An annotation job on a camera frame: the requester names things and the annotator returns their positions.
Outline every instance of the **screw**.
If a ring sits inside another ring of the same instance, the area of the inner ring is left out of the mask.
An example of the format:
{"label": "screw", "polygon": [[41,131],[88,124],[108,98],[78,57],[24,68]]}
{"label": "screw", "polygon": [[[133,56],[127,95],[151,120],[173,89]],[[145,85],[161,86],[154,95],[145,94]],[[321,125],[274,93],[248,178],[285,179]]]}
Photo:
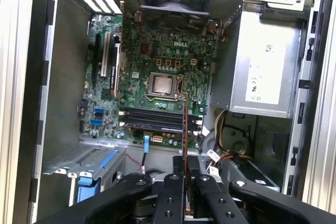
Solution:
{"label": "screw", "polygon": [[202,175],[202,176],[201,176],[201,180],[203,180],[203,181],[207,181],[207,180],[209,180],[209,177],[206,176],[206,175]]}
{"label": "screw", "polygon": [[236,181],[236,184],[238,185],[238,186],[246,186],[246,183],[245,182],[243,182],[243,181]]}
{"label": "screw", "polygon": [[177,175],[172,175],[172,176],[170,176],[170,179],[172,179],[172,180],[177,180],[177,179],[179,179],[179,177],[177,176]]}
{"label": "screw", "polygon": [[166,217],[171,217],[171,216],[173,215],[173,212],[171,212],[170,210],[167,210],[167,211],[164,213],[164,215],[165,215]]}
{"label": "screw", "polygon": [[226,217],[229,218],[229,219],[232,219],[235,217],[235,215],[232,213],[232,212],[227,212],[226,214]]}
{"label": "screw", "polygon": [[141,180],[139,180],[136,184],[137,184],[138,186],[143,186],[143,185],[146,184],[146,182],[143,181],[143,180],[141,179]]}

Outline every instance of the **cpu socket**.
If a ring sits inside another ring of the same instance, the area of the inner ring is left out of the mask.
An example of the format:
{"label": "cpu socket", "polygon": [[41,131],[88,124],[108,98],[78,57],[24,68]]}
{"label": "cpu socket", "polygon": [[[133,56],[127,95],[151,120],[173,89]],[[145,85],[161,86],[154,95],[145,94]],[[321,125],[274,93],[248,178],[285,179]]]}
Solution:
{"label": "cpu socket", "polygon": [[179,100],[181,99],[183,75],[151,73],[148,80],[148,95],[145,97],[153,101],[159,100]]}

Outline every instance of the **dell logo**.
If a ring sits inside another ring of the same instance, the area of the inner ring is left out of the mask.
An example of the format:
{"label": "dell logo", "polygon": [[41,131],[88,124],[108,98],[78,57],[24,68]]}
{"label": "dell logo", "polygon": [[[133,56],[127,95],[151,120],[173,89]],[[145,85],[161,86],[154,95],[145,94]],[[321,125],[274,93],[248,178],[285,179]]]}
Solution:
{"label": "dell logo", "polygon": [[186,42],[177,42],[177,41],[174,42],[174,46],[175,47],[188,47]]}

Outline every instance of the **ram slot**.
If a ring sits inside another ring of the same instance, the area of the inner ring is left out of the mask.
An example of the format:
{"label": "ram slot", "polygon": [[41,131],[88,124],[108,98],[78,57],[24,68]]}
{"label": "ram slot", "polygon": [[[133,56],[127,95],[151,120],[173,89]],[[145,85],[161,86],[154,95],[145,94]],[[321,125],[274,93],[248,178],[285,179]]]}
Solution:
{"label": "ram slot", "polygon": [[107,64],[109,59],[110,43],[111,43],[111,33],[107,32],[105,33],[103,59],[101,61],[101,70],[100,70],[101,77],[106,77],[107,75]]}
{"label": "ram slot", "polygon": [[[150,131],[163,131],[172,133],[183,133],[183,115],[171,112],[158,112],[136,108],[126,108],[124,115],[120,117],[120,121],[125,123],[125,127],[143,129]],[[188,115],[187,131],[200,130],[200,124],[197,122],[202,120],[198,116]]]}

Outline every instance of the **blue connector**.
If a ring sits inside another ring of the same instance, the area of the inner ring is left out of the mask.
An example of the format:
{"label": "blue connector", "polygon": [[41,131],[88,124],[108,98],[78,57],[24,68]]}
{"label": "blue connector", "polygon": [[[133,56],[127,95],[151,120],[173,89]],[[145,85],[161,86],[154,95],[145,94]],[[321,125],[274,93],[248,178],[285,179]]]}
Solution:
{"label": "blue connector", "polygon": [[144,136],[144,145],[143,145],[143,152],[148,153],[149,152],[149,136]]}
{"label": "blue connector", "polygon": [[103,121],[102,120],[91,120],[91,124],[94,126],[102,126]]}
{"label": "blue connector", "polygon": [[95,109],[95,114],[104,114],[104,109]]}

